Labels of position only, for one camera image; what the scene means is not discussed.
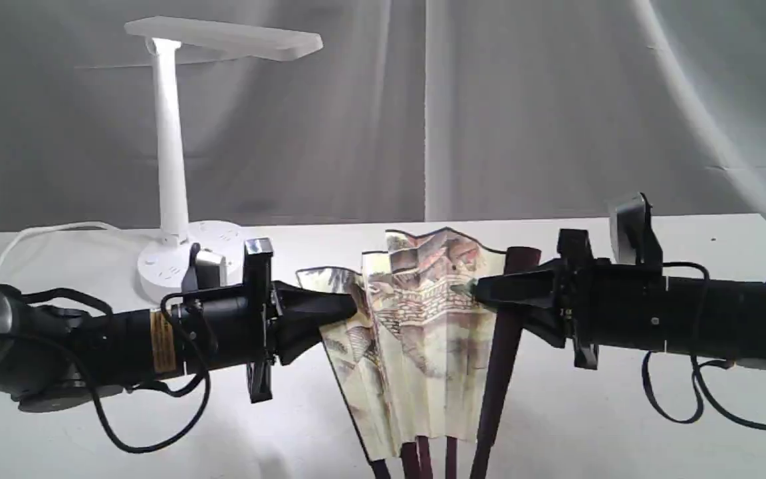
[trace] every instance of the paper fan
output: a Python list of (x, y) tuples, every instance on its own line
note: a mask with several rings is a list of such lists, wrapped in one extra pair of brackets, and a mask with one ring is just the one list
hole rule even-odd
[(321, 333), (368, 460), (400, 455), (407, 477), (428, 477), (426, 439), (449, 437), (449, 460), (455, 440), (477, 440), (495, 315), (474, 302), (470, 285), (501, 275), (505, 254), (449, 228), (387, 231), (386, 245), (362, 255), (362, 273), (320, 267), (298, 279), (348, 292), (358, 306)]

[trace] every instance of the table surface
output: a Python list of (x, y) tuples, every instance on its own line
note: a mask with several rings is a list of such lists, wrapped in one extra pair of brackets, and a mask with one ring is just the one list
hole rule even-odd
[[(451, 222), (484, 245), (542, 249), (554, 257), (559, 228), (590, 231), (593, 251), (609, 257), (604, 218)], [(443, 224), (354, 224), (246, 228), (270, 237), (273, 275), (296, 284), (295, 270), (338, 265), (359, 269), (360, 252), (385, 247), (386, 228), (411, 233)], [(766, 222), (757, 215), (672, 216), (654, 219), (666, 261), (698, 261), (717, 279), (766, 279)], [(68, 232), (25, 240), (14, 249), (0, 282), (23, 291), (68, 286), (101, 297), (117, 310), (149, 307), (137, 292), (134, 262), (149, 231)], [(0, 251), (12, 234), (0, 234)], [(676, 275), (693, 275), (692, 271)], [(490, 477), (563, 479), (757, 478), (766, 476), (766, 432), (741, 428), (711, 407), (694, 425), (655, 413), (640, 384), (642, 352), (602, 349), (599, 370), (572, 366), (570, 349), (553, 349), (523, 335), (505, 405)], [(693, 411), (686, 357), (653, 358), (662, 404), (677, 416)], [(93, 407), (33, 415), (0, 395), (0, 477), (341, 478), (370, 477), (358, 440), (321, 346), (273, 375), (274, 399), (250, 405), (243, 368), (213, 374), (213, 396), (188, 437), (155, 454), (119, 452), (106, 439)], [(706, 379), (724, 406), (766, 421), (766, 373), (709, 370)], [(113, 427), (134, 445), (157, 442), (188, 421), (199, 394), (174, 400), (151, 392), (106, 400)], [(443, 444), (434, 442), (442, 472)], [(460, 475), (471, 464), (460, 446)], [(390, 466), (401, 476), (398, 463)]]

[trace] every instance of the black cable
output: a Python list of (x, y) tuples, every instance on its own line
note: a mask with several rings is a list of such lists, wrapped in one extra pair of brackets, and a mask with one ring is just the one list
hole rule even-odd
[(680, 422), (680, 424), (690, 424), (691, 422), (696, 422), (699, 420), (699, 418), (702, 416), (702, 398), (700, 398), (700, 391), (702, 391), (702, 396), (705, 397), (706, 400), (708, 400), (708, 403), (711, 403), (711, 406), (717, 410), (721, 415), (724, 416), (724, 418), (729, 419), (732, 422), (735, 422), (736, 424), (742, 425), (744, 427), (748, 428), (754, 428), (755, 430), (766, 430), (766, 424), (764, 422), (755, 422), (750, 421), (748, 419), (744, 419), (741, 416), (737, 416), (733, 414), (732, 412), (727, 411), (723, 405), (721, 405), (717, 400), (714, 399), (714, 396), (711, 394), (710, 389), (708, 389), (708, 385), (705, 384), (705, 379), (702, 377), (702, 368), (707, 366), (715, 366), (719, 367), (721, 369), (727, 369), (732, 366), (731, 361), (723, 361), (723, 360), (713, 360), (713, 361), (706, 361), (702, 364), (699, 364), (699, 358), (696, 357), (696, 345), (699, 343), (699, 334), (700, 334), (700, 323), (702, 323), (702, 315), (705, 312), (705, 299), (708, 295), (708, 285), (711, 281), (711, 275), (708, 273), (708, 269), (706, 269), (704, 266), (696, 263), (690, 263), (690, 261), (675, 261), (674, 263), (664, 263), (664, 267), (692, 267), (692, 269), (696, 269), (702, 273), (703, 278), (703, 284), (702, 284), (702, 293), (700, 293), (700, 302), (699, 306), (696, 309), (696, 316), (694, 316), (694, 322), (693, 322), (693, 331), (691, 333), (691, 341), (690, 341), (690, 365), (693, 368), (693, 373), (691, 373), (691, 384), (694, 386), (694, 394), (696, 394), (696, 404), (697, 409), (693, 416), (691, 416), (690, 419), (685, 419), (684, 421), (681, 420), (675, 420), (674, 418), (671, 418), (664, 412), (662, 407), (658, 405), (658, 401), (654, 399), (654, 394), (652, 393), (652, 383), (650, 378), (648, 378), (648, 360), (650, 360), (651, 352), (648, 352), (646, 354), (646, 357), (644, 357), (644, 364), (642, 365), (642, 375), (644, 375), (644, 391), (646, 392), (646, 397), (648, 400), (650, 400), (650, 404), (652, 404), (652, 407), (656, 409), (660, 415), (662, 415), (664, 418), (670, 419), (672, 422)]
[(146, 454), (147, 452), (155, 452), (160, 449), (167, 448), (167, 446), (170, 446), (171, 444), (177, 442), (177, 440), (182, 439), (191, 431), (192, 428), (194, 428), (194, 425), (196, 425), (197, 422), (200, 421), (201, 416), (203, 416), (203, 412), (206, 410), (207, 404), (209, 404), (209, 396), (212, 391), (212, 380), (211, 376), (209, 375), (209, 365), (207, 364), (205, 357), (203, 357), (203, 353), (200, 351), (200, 348), (198, 348), (197, 343), (195, 343), (194, 340), (191, 339), (191, 337), (185, 332), (185, 330), (182, 329), (182, 325), (179, 324), (179, 321), (176, 321), (176, 319), (174, 319), (167, 310), (168, 300), (182, 296), (182, 293), (174, 293), (165, 296), (161, 300), (160, 309), (165, 321), (167, 321), (171, 327), (173, 327), (173, 330), (182, 336), (182, 339), (189, 346), (191, 346), (194, 351), (194, 355), (197, 357), (197, 361), (200, 363), (201, 372), (198, 373), (197, 376), (195, 376), (195, 378), (192, 379), (191, 382), (189, 382), (189, 384), (186, 385), (186, 387), (183, 389), (188, 389), (190, 385), (199, 384), (201, 377), (205, 383), (203, 400), (200, 401), (200, 407), (198, 407), (197, 412), (194, 413), (194, 416), (191, 418), (188, 424), (186, 424), (185, 427), (183, 427), (179, 432), (171, 436), (169, 439), (162, 440), (161, 442), (151, 446), (130, 446), (119, 439), (108, 422), (106, 412), (102, 407), (100, 395), (97, 392), (97, 386), (94, 377), (90, 375), (90, 372), (88, 372), (88, 367), (85, 366), (82, 360), (79, 359), (78, 355), (73, 352), (72, 349), (69, 349), (63, 345), (59, 345), (51, 339), (46, 339), (46, 337), (34, 336), (30, 334), (0, 333), (0, 340), (9, 339), (25, 341), (28, 343), (36, 343), (36, 345), (42, 345), (50, 349), (55, 349), (55, 351), (58, 351), (64, 355), (64, 358), (72, 362), (78, 373), (82, 376), (82, 381), (84, 381), (85, 387), (88, 389), (91, 400), (93, 400), (94, 406), (96, 408), (97, 418), (100, 419), (100, 424), (108, 436), (108, 439), (110, 439), (110, 441), (113, 442), (114, 445), (117, 446), (120, 450), (130, 452), (131, 454)]

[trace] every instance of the desk lamp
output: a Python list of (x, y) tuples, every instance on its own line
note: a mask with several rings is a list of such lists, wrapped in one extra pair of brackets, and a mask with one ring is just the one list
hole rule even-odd
[(161, 236), (138, 257), (140, 284), (158, 302), (179, 291), (188, 269), (191, 244), (219, 255), (227, 284), (241, 280), (243, 230), (223, 221), (188, 222), (188, 194), (182, 150), (179, 97), (176, 90), (176, 49), (186, 45), (217, 49), (234, 57), (291, 61), (322, 49), (317, 33), (250, 27), (217, 21), (152, 17), (125, 24), (126, 33), (145, 37), (152, 54), (158, 134), (158, 195)]

